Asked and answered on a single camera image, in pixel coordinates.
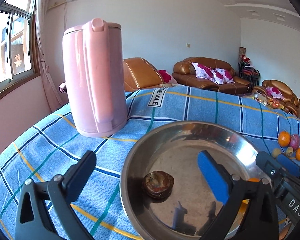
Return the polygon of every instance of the window sill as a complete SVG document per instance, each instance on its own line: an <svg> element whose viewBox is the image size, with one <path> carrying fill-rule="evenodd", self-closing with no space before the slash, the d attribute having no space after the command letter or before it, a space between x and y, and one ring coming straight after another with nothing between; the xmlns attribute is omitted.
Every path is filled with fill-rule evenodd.
<svg viewBox="0 0 300 240"><path fill-rule="evenodd" d="M24 85L25 83L29 82L30 80L39 77L40 73L33 73L30 76L27 76L15 83L12 83L10 85L8 85L7 87L5 87L2 91L0 91L0 100L2 98L4 98L6 95L8 95L10 92L12 92L13 90L15 90L16 88Z"/></svg>

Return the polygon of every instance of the white wall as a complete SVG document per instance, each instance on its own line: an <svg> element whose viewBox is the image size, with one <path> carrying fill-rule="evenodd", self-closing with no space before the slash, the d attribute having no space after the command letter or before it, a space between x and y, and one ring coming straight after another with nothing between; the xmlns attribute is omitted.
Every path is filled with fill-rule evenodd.
<svg viewBox="0 0 300 240"><path fill-rule="evenodd" d="M18 136L50 114L41 77L16 88L0 100L0 153Z"/></svg>
<svg viewBox="0 0 300 240"><path fill-rule="evenodd" d="M263 80L286 83L300 97L300 32L255 19L241 19L241 46Z"/></svg>
<svg viewBox="0 0 300 240"><path fill-rule="evenodd" d="M50 0L50 6L64 0ZM64 82L62 36L65 5L44 22L45 54L56 86ZM225 60L237 69L240 18L217 0L78 0L66 5L66 28L95 17L122 25L123 58L143 57L172 73L191 56ZM61 95L64 102L66 95Z"/></svg>

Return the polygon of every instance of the brown leather sofa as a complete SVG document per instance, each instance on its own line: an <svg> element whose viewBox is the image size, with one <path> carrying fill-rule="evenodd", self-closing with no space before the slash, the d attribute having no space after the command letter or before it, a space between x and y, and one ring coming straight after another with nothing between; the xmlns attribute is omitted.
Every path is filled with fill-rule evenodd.
<svg viewBox="0 0 300 240"><path fill-rule="evenodd" d="M192 63L200 63L211 69L223 68L228 70L235 83L227 83L223 85L215 84L204 78L197 78ZM196 87L205 90L212 90L231 95L239 95L251 92L251 83L242 78L235 76L235 70L225 61L206 58L206 57L189 57L176 63L173 67L172 76L182 85Z"/></svg>
<svg viewBox="0 0 300 240"><path fill-rule="evenodd" d="M140 89L172 87L166 84L157 71L147 60L141 57L123 60L124 90L133 92Z"/></svg>
<svg viewBox="0 0 300 240"><path fill-rule="evenodd" d="M262 82L262 86L255 86L253 87L252 92L256 93L259 92L263 96L267 98L272 98L268 95L266 88L267 87L275 87L280 90L283 100L276 98L275 100L279 101L280 104L284 106L284 110L287 113L294 114L295 116L299 115L298 112L298 97L293 93L290 87L288 87L285 83L279 80L264 80Z"/></svg>

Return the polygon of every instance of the curtain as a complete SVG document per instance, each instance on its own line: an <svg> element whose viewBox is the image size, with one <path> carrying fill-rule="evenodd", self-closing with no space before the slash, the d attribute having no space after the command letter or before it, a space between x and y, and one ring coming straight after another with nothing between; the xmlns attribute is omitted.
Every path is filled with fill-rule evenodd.
<svg viewBox="0 0 300 240"><path fill-rule="evenodd" d="M63 102L58 94L58 91L52 81L49 73L49 66L45 62L44 47L43 47L43 24L44 17L47 12L49 0L36 0L35 5L35 27L38 42L38 61L39 69L42 78L43 89L52 112L59 109Z"/></svg>

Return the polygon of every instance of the pink wall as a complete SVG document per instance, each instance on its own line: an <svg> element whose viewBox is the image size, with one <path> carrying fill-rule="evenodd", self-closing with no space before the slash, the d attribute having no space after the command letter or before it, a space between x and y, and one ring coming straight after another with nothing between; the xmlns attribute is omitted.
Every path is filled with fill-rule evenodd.
<svg viewBox="0 0 300 240"><path fill-rule="evenodd" d="M51 111L41 77L13 90L0 100L0 153L18 136Z"/></svg>

